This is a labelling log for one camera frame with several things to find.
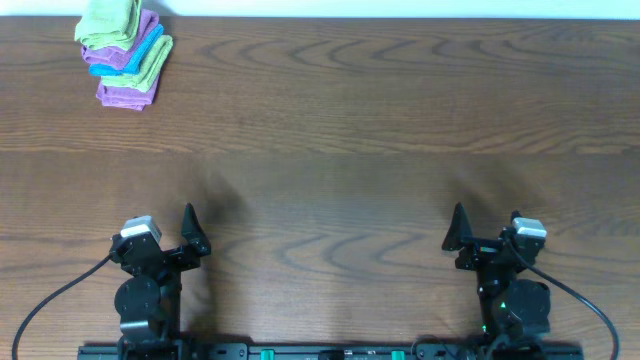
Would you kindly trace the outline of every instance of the blue towel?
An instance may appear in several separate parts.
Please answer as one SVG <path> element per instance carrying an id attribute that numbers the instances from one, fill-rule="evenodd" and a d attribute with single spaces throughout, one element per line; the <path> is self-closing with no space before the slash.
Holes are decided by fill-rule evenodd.
<path id="1" fill-rule="evenodd" d="M 140 62 L 147 55 L 149 50 L 153 47 L 153 44 L 156 43 L 156 40 L 162 35 L 164 32 L 164 27 L 160 24 L 156 26 L 149 35 L 140 42 L 140 45 L 131 56 L 131 60 L 127 63 L 127 65 L 122 70 L 116 70 L 112 66 L 103 65 L 103 64 L 93 64 L 89 66 L 89 74 L 93 76 L 118 76 L 122 74 L 131 74 L 137 75 L 140 73 Z"/>

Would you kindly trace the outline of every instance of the white wall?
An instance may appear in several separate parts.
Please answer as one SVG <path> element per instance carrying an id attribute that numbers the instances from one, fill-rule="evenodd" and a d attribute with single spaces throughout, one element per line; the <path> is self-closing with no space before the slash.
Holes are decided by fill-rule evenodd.
<path id="1" fill-rule="evenodd" d="M 0 15 L 80 15 L 87 1 L 0 0 Z M 640 19 L 640 0 L 143 1 L 161 15 Z"/>

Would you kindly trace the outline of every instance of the green connector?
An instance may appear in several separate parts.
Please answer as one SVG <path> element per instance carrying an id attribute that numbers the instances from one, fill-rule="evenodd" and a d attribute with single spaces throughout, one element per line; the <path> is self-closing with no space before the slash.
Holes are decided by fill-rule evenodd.
<path id="1" fill-rule="evenodd" d="M 273 350 L 260 351 L 260 360 L 274 360 L 276 358 L 276 352 Z"/>
<path id="2" fill-rule="evenodd" d="M 404 360 L 404 351 L 392 351 L 391 360 Z"/>

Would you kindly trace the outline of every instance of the wood grain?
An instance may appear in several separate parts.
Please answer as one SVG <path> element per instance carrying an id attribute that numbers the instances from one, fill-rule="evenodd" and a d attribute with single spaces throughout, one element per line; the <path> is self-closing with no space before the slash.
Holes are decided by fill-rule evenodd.
<path id="1" fill-rule="evenodd" d="M 540 267 L 640 359 L 639 23 L 163 18 L 175 47 L 136 113 L 95 100 L 77 20 L 0 20 L 0 358 L 127 218 L 154 215 L 175 246 L 187 201 L 215 252 L 185 274 L 184 330 L 478 333 L 475 276 L 439 249 L 462 200 L 485 236 L 514 208 L 541 218 Z M 53 301 L 21 358 L 117 339 L 125 275 L 106 266 Z M 606 358 L 604 325 L 552 296 L 549 337 Z"/>

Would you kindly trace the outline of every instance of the stack of towels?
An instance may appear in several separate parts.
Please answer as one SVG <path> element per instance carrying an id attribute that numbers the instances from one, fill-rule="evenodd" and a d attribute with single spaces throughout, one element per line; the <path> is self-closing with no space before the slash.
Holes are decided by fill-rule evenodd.
<path id="1" fill-rule="evenodd" d="M 89 0 L 76 25 L 89 73 L 101 76 L 96 97 L 103 106 L 142 110 L 158 87 L 162 64 L 173 47 L 159 16 L 141 0 Z"/>

